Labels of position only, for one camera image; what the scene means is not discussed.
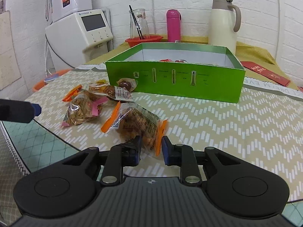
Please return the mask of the orange-edged peanut snack pack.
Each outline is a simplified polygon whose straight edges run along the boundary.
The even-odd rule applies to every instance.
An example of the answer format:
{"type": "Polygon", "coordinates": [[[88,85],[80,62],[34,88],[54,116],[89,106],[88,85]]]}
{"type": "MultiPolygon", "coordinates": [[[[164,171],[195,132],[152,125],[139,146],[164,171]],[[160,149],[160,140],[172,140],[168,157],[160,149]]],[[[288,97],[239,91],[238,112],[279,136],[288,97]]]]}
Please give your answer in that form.
{"type": "Polygon", "coordinates": [[[101,132],[117,135],[123,142],[140,136],[142,147],[159,156],[161,139],[167,126],[167,119],[161,119],[137,103],[118,102],[109,119],[101,127],[101,132]]]}

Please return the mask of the orange plastic basin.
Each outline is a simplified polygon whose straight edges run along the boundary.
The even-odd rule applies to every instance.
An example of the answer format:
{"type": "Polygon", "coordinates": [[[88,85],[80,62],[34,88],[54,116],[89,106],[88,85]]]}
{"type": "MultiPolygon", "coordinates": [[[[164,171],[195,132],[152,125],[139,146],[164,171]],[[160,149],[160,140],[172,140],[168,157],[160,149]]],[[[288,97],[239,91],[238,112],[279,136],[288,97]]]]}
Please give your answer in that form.
{"type": "Polygon", "coordinates": [[[60,70],[49,77],[39,81],[37,84],[34,85],[32,88],[33,92],[37,92],[38,90],[42,89],[45,85],[49,84],[50,82],[54,81],[55,79],[59,78],[60,76],[64,75],[65,73],[69,72],[70,69],[60,70]]]}

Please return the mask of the small jar blue lid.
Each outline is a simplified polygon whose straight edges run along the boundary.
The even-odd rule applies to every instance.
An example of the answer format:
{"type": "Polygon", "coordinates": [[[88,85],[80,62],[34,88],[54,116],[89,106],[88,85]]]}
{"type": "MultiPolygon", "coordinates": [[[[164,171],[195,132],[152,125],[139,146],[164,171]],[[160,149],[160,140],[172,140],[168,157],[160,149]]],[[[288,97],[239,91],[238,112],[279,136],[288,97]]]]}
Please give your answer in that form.
{"type": "Polygon", "coordinates": [[[52,74],[44,79],[44,84],[48,84],[49,82],[54,81],[57,78],[59,78],[58,73],[52,74]]]}

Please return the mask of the orange yellow snack pack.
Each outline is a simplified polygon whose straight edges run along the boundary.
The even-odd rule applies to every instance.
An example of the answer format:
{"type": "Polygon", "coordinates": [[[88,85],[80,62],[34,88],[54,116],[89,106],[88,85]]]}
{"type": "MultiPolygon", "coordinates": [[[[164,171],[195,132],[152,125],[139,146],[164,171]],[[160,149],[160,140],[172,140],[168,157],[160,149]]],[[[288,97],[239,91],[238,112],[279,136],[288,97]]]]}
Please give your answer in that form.
{"type": "MultiPolygon", "coordinates": [[[[96,84],[107,84],[108,81],[105,79],[100,79],[95,82],[96,84]]],[[[72,100],[73,97],[75,97],[81,90],[83,86],[82,85],[77,85],[73,89],[71,89],[62,99],[63,102],[69,102],[72,100]]]]}

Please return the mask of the brown snack pack white label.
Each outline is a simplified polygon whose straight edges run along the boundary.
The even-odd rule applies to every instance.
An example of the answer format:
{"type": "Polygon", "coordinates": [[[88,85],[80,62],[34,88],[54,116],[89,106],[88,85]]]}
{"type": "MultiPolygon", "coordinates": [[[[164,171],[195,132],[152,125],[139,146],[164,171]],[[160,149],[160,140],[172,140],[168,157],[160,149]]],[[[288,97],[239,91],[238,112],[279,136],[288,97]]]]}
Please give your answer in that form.
{"type": "Polygon", "coordinates": [[[125,87],[117,87],[108,84],[85,84],[82,86],[82,89],[94,95],[107,96],[112,100],[134,101],[131,93],[125,87]]]}

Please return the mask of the pink-edged seed snack pack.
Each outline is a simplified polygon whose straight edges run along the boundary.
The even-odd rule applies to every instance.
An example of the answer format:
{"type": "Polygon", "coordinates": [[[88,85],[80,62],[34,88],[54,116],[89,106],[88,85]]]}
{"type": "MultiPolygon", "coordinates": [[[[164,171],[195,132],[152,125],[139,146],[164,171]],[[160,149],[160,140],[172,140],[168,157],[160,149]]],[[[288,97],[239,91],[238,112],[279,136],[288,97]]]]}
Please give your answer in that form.
{"type": "Polygon", "coordinates": [[[107,96],[81,91],[69,102],[62,126],[77,126],[97,118],[107,101],[107,96]]]}

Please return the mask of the chocolate candy in wrapper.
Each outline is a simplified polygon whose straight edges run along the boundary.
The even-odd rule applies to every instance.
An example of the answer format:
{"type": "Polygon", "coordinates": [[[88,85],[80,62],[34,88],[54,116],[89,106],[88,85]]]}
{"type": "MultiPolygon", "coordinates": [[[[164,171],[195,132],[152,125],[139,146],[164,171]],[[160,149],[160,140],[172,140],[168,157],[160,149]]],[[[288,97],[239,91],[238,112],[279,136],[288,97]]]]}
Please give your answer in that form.
{"type": "Polygon", "coordinates": [[[117,81],[117,84],[119,87],[126,88],[129,92],[132,92],[137,87],[138,81],[130,78],[122,78],[117,81]]]}

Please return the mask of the green cardboard box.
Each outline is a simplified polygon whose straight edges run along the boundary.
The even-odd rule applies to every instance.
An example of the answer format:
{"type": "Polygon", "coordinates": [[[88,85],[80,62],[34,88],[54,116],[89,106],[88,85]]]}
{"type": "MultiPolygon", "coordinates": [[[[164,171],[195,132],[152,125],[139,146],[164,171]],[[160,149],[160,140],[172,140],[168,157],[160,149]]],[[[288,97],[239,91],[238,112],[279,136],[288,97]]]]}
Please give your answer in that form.
{"type": "Polygon", "coordinates": [[[226,47],[141,43],[109,59],[109,82],[134,79],[137,92],[237,103],[245,69],[226,47]]]}

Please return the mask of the white water dispenser machine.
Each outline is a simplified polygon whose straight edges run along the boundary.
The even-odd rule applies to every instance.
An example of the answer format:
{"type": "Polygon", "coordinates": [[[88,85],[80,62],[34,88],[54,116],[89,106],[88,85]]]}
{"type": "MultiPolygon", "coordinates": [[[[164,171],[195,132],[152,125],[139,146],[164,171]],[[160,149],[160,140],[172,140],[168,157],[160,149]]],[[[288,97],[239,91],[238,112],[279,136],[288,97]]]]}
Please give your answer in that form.
{"type": "Polygon", "coordinates": [[[56,71],[76,68],[112,50],[109,10],[76,12],[46,27],[56,71]]]}

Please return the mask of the red plastic basket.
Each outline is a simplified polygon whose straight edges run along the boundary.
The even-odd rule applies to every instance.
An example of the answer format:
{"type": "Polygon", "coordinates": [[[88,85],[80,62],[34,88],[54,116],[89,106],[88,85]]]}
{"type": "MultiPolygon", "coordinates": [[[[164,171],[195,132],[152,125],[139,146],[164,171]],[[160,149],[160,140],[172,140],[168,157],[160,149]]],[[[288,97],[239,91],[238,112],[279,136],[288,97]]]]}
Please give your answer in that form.
{"type": "Polygon", "coordinates": [[[148,38],[140,39],[139,37],[128,38],[125,40],[129,47],[134,47],[140,43],[157,43],[161,42],[163,36],[152,34],[148,38]]]}

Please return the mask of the black chopsticks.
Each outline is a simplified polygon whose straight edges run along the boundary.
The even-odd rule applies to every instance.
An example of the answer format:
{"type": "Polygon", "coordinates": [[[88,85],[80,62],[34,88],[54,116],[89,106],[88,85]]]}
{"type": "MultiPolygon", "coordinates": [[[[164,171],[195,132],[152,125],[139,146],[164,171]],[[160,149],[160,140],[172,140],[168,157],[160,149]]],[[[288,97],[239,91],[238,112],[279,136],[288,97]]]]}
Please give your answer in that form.
{"type": "Polygon", "coordinates": [[[134,14],[134,12],[133,12],[133,9],[132,9],[131,5],[129,5],[129,10],[130,10],[130,12],[131,12],[131,16],[133,17],[133,21],[134,21],[134,24],[135,24],[135,26],[136,26],[138,36],[139,36],[139,38],[140,38],[141,40],[143,40],[144,37],[143,37],[143,35],[142,35],[140,26],[139,26],[139,24],[138,24],[138,21],[137,21],[137,19],[136,19],[136,17],[135,17],[135,14],[134,14]]]}

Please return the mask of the yellow green tablecloth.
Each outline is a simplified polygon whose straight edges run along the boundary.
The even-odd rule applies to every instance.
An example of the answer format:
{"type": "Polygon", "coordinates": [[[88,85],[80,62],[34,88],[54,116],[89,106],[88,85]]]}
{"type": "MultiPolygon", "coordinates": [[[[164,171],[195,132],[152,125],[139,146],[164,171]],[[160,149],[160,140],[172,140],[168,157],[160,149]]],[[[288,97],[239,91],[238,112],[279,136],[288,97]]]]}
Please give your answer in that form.
{"type": "MultiPolygon", "coordinates": [[[[208,37],[205,36],[182,36],[181,37],[182,43],[195,43],[195,44],[208,44],[208,37]]],[[[97,65],[106,62],[108,59],[113,58],[114,56],[124,52],[125,50],[129,49],[129,45],[126,42],[118,45],[118,47],[114,48],[110,52],[103,54],[95,59],[92,59],[86,63],[86,65],[97,65]]],[[[297,84],[292,81],[293,79],[290,78],[283,70],[279,67],[276,60],[270,54],[270,52],[264,48],[256,47],[247,45],[245,43],[237,42],[236,45],[236,58],[239,61],[252,61],[258,65],[263,66],[264,68],[274,72],[275,74],[281,75],[286,79],[290,80],[289,84],[287,85],[288,88],[299,90],[297,84]]],[[[258,79],[264,82],[272,82],[277,84],[273,80],[262,76],[256,72],[253,72],[250,69],[246,70],[245,73],[246,77],[251,77],[254,79],[258,79]]]]}

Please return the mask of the pink thermos bottle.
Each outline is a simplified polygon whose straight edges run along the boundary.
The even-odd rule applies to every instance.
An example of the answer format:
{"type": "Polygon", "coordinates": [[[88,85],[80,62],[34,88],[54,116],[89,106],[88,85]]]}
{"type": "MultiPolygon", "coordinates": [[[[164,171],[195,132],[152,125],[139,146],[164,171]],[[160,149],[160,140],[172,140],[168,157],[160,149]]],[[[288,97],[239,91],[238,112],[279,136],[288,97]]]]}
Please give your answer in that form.
{"type": "Polygon", "coordinates": [[[168,42],[179,43],[181,41],[181,14],[178,10],[167,11],[166,25],[168,42]]]}

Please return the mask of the clear glass carafe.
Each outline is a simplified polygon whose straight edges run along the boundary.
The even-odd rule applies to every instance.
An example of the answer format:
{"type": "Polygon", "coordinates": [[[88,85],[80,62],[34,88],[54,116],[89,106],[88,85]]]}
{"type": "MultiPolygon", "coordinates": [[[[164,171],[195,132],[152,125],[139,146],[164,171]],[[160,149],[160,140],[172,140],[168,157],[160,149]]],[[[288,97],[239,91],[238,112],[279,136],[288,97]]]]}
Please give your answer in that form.
{"type": "MultiPolygon", "coordinates": [[[[135,17],[140,26],[143,37],[148,38],[150,36],[150,34],[149,34],[148,23],[146,20],[146,10],[145,9],[133,9],[133,12],[134,12],[135,17]]],[[[129,10],[129,15],[130,15],[130,26],[129,26],[130,27],[130,29],[129,29],[130,38],[139,37],[136,26],[133,21],[133,17],[131,16],[130,10],[129,10]]]]}

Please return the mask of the cream thermal jug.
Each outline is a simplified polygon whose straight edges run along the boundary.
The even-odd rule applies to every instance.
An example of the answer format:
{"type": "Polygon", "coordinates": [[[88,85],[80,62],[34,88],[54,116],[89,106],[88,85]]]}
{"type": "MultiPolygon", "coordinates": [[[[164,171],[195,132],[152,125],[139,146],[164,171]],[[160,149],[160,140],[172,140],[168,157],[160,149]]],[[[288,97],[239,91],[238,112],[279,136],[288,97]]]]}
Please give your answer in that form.
{"type": "Polygon", "coordinates": [[[226,47],[235,54],[241,19],[241,11],[233,4],[233,0],[213,0],[209,18],[208,44],[226,47]]]}

